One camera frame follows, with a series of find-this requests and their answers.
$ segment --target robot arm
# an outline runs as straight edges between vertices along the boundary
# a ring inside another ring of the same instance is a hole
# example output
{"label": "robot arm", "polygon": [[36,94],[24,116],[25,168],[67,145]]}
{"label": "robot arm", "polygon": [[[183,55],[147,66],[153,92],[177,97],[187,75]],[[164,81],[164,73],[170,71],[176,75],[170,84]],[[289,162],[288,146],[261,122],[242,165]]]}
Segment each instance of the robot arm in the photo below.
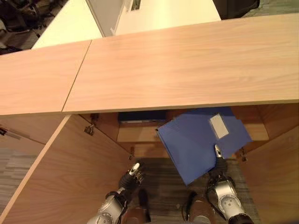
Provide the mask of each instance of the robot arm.
{"label": "robot arm", "polygon": [[96,216],[87,224],[120,224],[121,216],[126,212],[133,192],[142,182],[141,164],[136,163],[122,176],[119,189],[106,195],[105,202],[101,205]]}
{"label": "robot arm", "polygon": [[226,177],[227,163],[217,145],[215,145],[215,152],[216,166],[209,171],[210,181],[206,191],[207,200],[209,201],[209,192],[213,190],[217,195],[220,211],[210,201],[209,203],[220,216],[228,221],[228,224],[253,224],[238,199],[234,181],[230,177]]}

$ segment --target blue folder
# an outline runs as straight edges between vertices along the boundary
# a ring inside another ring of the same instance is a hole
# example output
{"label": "blue folder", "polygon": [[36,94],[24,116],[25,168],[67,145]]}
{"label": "blue folder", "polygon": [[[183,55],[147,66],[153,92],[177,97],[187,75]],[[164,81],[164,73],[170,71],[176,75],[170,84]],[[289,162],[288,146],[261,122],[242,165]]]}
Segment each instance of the blue folder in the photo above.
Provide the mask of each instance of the blue folder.
{"label": "blue folder", "polygon": [[[228,130],[220,139],[210,121],[217,114]],[[215,144],[222,156],[228,158],[252,141],[230,107],[199,108],[184,113],[159,127],[158,135],[186,185],[215,166]]]}

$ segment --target white desk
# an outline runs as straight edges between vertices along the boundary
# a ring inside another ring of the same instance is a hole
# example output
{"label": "white desk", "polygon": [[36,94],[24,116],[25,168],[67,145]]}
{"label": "white desk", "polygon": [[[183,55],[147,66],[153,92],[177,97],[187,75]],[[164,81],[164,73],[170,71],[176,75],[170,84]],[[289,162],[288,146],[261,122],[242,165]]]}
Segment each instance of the white desk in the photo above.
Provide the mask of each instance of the white desk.
{"label": "white desk", "polygon": [[[139,10],[123,7],[116,35],[219,21],[212,0],[141,0]],[[69,0],[34,45],[41,48],[102,38],[85,0]]]}
{"label": "white desk", "polygon": [[85,0],[69,0],[33,48],[101,38],[102,34]]}
{"label": "white desk", "polygon": [[116,35],[220,21],[212,0],[141,0],[140,9],[124,7]]}

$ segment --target open cabinet door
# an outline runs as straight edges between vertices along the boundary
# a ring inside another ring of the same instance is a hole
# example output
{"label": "open cabinet door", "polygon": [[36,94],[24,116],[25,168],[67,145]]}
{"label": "open cabinet door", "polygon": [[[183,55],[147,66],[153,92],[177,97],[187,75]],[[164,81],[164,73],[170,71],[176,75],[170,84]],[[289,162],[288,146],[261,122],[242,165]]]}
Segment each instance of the open cabinet door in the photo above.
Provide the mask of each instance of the open cabinet door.
{"label": "open cabinet door", "polygon": [[84,224],[118,188],[132,161],[128,152],[89,123],[67,115],[0,217],[0,224]]}

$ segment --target white label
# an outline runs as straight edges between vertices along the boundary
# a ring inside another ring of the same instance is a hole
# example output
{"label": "white label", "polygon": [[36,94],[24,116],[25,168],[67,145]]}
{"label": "white label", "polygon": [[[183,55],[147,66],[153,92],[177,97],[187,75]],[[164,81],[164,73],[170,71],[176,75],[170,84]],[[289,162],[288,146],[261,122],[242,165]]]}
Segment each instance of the white label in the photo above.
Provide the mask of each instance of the white label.
{"label": "white label", "polygon": [[225,127],[225,124],[220,114],[211,117],[210,121],[214,129],[215,135],[218,139],[221,139],[222,137],[228,135],[228,130]]}

